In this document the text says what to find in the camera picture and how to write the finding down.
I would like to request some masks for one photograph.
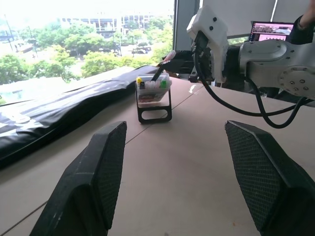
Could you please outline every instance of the black holder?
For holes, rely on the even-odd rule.
[[[162,123],[168,122],[172,119],[172,101],[171,101],[171,88],[168,91],[168,106],[156,106],[156,107],[139,107],[138,104],[138,92],[137,92],[137,84],[136,84],[136,101],[137,101],[137,110],[138,110],[138,119],[142,124],[152,124],[152,123]],[[159,111],[166,110],[167,116],[164,118],[154,118],[154,119],[143,119],[142,113],[146,111]]]

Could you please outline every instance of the plastic container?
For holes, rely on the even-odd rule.
[[[136,81],[139,104],[158,103],[170,90],[172,81],[167,73],[162,73],[157,81],[151,81],[154,74],[139,75]]]

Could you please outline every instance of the person's hand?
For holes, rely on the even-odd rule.
[[[313,22],[315,22],[315,0],[310,0],[310,5],[300,20],[300,26],[307,28]]]

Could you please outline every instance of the building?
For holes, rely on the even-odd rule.
[[[80,17],[64,16],[60,17],[59,21],[62,25],[69,25],[75,21],[81,21],[92,24],[96,32],[103,35],[105,38],[111,37],[114,32],[126,32],[126,28],[130,22],[134,22],[139,29],[145,29],[146,24],[152,17],[170,17],[173,19],[174,12],[166,11],[163,14],[160,12],[96,12],[94,14],[82,14]]]

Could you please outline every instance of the tabletop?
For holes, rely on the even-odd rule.
[[[253,95],[213,89],[232,105],[258,112]],[[267,111],[291,105],[269,98],[263,102]],[[141,125],[135,99],[129,97],[0,172],[0,234],[28,235],[64,169],[96,130],[118,120],[126,120],[128,130],[110,236],[258,236],[233,169],[224,130],[227,120],[270,132],[315,179],[313,108],[302,107],[289,127],[276,130],[262,118],[223,107],[200,84],[178,79],[173,79],[172,105],[170,122]],[[282,114],[272,120],[282,123],[287,117]]]

